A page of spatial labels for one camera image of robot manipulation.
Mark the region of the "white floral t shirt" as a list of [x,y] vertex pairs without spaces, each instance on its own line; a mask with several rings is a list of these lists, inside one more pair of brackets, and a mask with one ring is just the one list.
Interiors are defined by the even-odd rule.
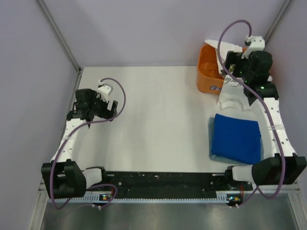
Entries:
[[222,66],[218,59],[217,40],[206,39],[200,57],[200,70],[207,76],[210,93],[219,95],[218,106],[221,110],[226,108],[239,108],[242,111],[251,110],[248,98],[244,95],[244,87],[228,75],[222,76]]

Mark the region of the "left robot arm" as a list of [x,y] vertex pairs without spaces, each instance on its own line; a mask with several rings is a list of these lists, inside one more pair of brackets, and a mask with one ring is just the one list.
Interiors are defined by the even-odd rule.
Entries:
[[41,167],[48,195],[54,199],[84,196],[92,185],[98,190],[107,188],[109,179],[102,166],[77,164],[82,141],[95,117],[113,120],[117,115],[117,101],[109,109],[112,86],[103,84],[97,90],[81,89],[75,92],[73,109],[67,114],[66,129],[57,153]]

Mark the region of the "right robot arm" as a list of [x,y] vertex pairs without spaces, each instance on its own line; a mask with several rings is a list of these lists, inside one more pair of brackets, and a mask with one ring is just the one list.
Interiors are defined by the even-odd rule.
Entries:
[[270,76],[272,55],[266,51],[229,51],[226,62],[219,62],[225,73],[244,88],[249,106],[260,118],[263,159],[256,163],[231,167],[224,184],[234,190],[242,181],[260,185],[293,184],[307,166],[298,157],[287,138],[279,110],[279,94]]

